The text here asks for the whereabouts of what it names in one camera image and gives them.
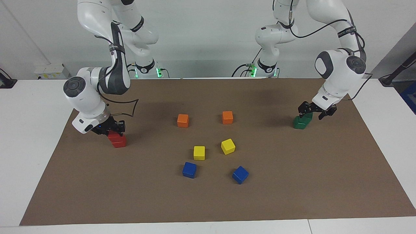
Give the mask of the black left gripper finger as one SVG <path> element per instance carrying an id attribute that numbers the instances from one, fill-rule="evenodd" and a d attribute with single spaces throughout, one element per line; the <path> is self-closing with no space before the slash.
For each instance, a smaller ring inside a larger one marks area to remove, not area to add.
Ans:
<path id="1" fill-rule="evenodd" d="M 298 107 L 299 117 L 303 118 L 306 114 L 312 113 L 311 104 L 309 102 L 303 102 Z"/>
<path id="2" fill-rule="evenodd" d="M 322 120 L 326 116 L 332 116 L 336 111 L 337 111 L 337 106 L 331 106 L 328 110 L 321 111 L 321 114 L 319 115 L 318 119 Z"/>

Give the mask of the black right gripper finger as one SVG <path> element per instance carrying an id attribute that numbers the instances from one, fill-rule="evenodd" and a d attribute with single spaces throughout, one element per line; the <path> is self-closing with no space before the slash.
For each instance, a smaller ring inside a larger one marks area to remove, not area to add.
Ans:
<path id="1" fill-rule="evenodd" d="M 125 121 L 124 120 L 114 122 L 114 124 L 113 124 L 113 131 L 114 132 L 116 132 L 120 136 L 123 136 L 123 134 L 125 133 L 125 130 L 126 130 L 126 126 L 125 126 Z"/>

